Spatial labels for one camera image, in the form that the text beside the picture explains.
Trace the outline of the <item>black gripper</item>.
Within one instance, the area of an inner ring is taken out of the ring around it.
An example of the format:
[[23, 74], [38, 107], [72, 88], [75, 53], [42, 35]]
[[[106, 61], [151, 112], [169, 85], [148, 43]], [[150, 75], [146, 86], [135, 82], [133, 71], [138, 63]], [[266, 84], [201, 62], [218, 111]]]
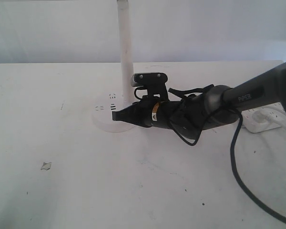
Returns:
[[112, 111], [112, 120], [150, 128], [152, 127], [152, 109], [156, 103], [157, 99], [155, 98], [145, 98], [134, 102], [132, 105], [120, 111]]

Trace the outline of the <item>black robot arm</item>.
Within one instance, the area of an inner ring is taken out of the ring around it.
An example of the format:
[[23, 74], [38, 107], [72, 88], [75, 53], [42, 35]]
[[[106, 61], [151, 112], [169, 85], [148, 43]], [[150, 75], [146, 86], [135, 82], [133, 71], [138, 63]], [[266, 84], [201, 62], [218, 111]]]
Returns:
[[241, 112], [280, 102], [286, 113], [286, 62], [234, 88], [209, 85], [188, 91], [166, 90], [165, 84], [146, 85], [154, 73], [134, 75], [143, 80], [148, 95], [112, 112], [114, 121], [141, 127], [158, 127], [181, 133], [207, 130], [235, 122]]

